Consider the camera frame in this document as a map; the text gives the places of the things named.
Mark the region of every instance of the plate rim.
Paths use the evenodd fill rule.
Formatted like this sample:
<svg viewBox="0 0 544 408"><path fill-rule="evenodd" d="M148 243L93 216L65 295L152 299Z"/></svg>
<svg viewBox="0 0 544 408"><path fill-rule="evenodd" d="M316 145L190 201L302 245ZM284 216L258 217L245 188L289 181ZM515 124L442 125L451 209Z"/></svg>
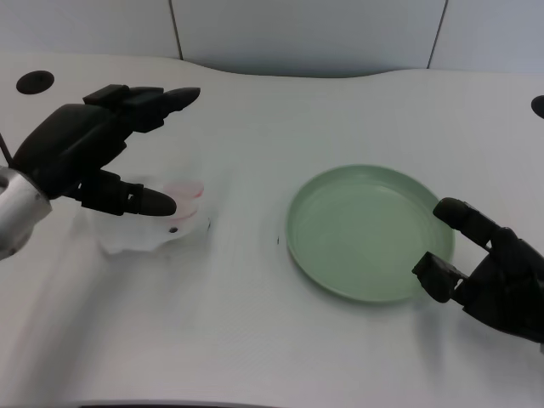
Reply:
<svg viewBox="0 0 544 408"><path fill-rule="evenodd" d="M321 173L316 174L314 177L312 177L311 179L306 181L303 185L301 185L298 188L295 195L292 197L291 201L289 202L289 206L287 208L286 224L285 224L286 243L287 243L287 249L289 251L289 254L290 254L292 260L297 265L297 267L303 271L305 276L310 278L314 283L316 283L318 286L322 287L323 289L325 289L325 290L327 290L329 292L335 293L338 296L341 296L342 298L347 298L347 299L354 300L354 301L357 301L357 302L362 302L362 303L394 303L394 302L401 302L403 300L411 299L411 298L413 298L415 296L414 293L412 293L409 296L402 296L402 297L397 297L397 298L388 299L388 300L362 299L360 297L355 297L355 296L352 296L352 295L350 295L348 293L339 291L338 289L329 287L328 285L326 285L325 283L319 281L317 278L315 278L314 276L312 276L310 273L308 273L306 271L306 269L301 265L300 260L297 258L297 255L296 255L295 251L293 250L293 244L291 242L291 237L290 237L290 234L289 234L289 225L290 225L290 222L291 222L291 219L292 219L292 207L293 207L293 204L295 203L295 200L297 199L297 197L300 195L301 191L304 190L304 188L306 188L306 186L308 186L310 183L315 181L317 178L319 178L319 177L321 177L321 176L323 176L323 175L325 175L327 173L332 173L334 171L341 170L341 169L347 169L347 168L350 168L350 167L374 168L374 169L387 170L389 172L400 174L401 176L407 177L411 181L421 185L432 197L434 197L436 199L437 203L440 201L440 199L433 193L433 191L431 189L429 189L424 183L422 183L419 180L416 180L415 178L409 176L408 174L402 173L402 172L400 172L398 170L395 170L395 169L393 169L391 167L376 166L376 165L373 165L373 164L346 164L346 165L330 168L328 170L325 170L325 171L323 171ZM455 249L456 249L455 231L453 229L450 229L449 235L451 237L451 246L450 246L450 250L448 251L447 257L444 258L444 260L446 262L448 262L448 263L451 262L451 259L453 258L453 254L455 253Z"/></svg>

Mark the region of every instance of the white plastic bag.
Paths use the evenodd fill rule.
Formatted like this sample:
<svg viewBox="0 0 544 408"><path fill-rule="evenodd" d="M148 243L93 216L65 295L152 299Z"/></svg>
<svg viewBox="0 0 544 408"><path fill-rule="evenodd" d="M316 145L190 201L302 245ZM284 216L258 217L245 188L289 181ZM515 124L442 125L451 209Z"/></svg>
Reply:
<svg viewBox="0 0 544 408"><path fill-rule="evenodd" d="M167 241L189 234L201 218L203 184L183 178L141 177L128 180L160 191L176 201L176 213L169 217L149 217L125 213L122 216L87 210L88 221L99 244L108 253L123 250L153 251Z"/></svg>

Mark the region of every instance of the green plate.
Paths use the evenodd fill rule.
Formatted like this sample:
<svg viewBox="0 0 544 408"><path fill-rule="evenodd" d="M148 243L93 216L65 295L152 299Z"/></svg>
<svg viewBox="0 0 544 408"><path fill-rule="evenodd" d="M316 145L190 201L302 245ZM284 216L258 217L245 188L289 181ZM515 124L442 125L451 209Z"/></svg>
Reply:
<svg viewBox="0 0 544 408"><path fill-rule="evenodd" d="M287 215L287 245L300 268L338 295L367 302L421 291L412 268L426 251L451 260L453 230L433 215L438 198L402 173L334 168L312 178Z"/></svg>

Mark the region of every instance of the robotic hand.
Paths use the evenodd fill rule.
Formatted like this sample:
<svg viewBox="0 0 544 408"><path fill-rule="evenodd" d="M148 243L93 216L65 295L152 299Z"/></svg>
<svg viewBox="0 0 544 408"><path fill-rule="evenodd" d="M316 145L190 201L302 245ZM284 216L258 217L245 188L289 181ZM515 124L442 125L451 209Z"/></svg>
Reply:
<svg viewBox="0 0 544 408"><path fill-rule="evenodd" d="M489 255L466 276L427 252L412 270L425 291L437 302L455 300L487 326L544 343L542 255L466 202L445 198L433 214Z"/></svg>
<svg viewBox="0 0 544 408"><path fill-rule="evenodd" d="M50 200L68 196L82 207L123 215L172 215L175 201L121 181L101 170L126 147L132 132L148 133L164 118L193 103L199 88L109 85L63 105L32 132L13 158L0 137L8 167L0 167L0 259L19 251L36 223L51 212Z"/></svg>

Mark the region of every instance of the white table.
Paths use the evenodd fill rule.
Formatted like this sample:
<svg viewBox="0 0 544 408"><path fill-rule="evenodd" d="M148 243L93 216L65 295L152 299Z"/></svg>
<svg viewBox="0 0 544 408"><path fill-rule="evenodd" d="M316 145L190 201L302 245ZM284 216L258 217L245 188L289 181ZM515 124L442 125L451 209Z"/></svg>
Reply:
<svg viewBox="0 0 544 408"><path fill-rule="evenodd" d="M55 84L19 95L37 69ZM296 270L283 225L297 188L370 163L470 202L544 251L544 75L399 71L240 76L170 59L2 55L0 131L14 150L56 107L109 83L202 88L110 168L202 162L211 229L154 256L107 257L59 200L0 263L0 404L199 401L279 407L542 407L538 345L456 303L371 307ZM453 264L484 256L457 237Z"/></svg>

